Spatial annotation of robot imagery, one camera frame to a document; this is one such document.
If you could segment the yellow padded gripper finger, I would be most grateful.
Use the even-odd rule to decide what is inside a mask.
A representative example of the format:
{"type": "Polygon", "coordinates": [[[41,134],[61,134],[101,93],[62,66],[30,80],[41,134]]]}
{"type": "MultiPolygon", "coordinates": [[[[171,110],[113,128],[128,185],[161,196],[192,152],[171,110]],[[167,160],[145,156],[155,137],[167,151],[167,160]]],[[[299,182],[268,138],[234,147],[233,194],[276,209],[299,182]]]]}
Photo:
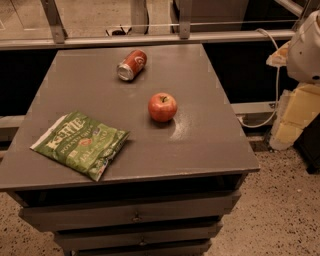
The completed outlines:
{"type": "Polygon", "coordinates": [[[319,113],[319,84],[299,83],[293,91],[284,90],[271,129],[271,148],[285,150],[292,146],[319,113]]]}

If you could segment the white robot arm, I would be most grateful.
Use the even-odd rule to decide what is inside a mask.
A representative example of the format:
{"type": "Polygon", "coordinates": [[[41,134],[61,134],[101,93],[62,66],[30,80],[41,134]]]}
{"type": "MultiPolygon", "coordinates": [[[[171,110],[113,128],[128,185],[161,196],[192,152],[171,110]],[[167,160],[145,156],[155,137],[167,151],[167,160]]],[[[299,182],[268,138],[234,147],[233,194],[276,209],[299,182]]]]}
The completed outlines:
{"type": "Polygon", "coordinates": [[[273,67],[286,67],[287,75],[298,82],[284,90],[271,129],[272,149],[292,146],[303,130],[320,113],[320,11],[312,12],[290,41],[266,61],[273,67]]]}

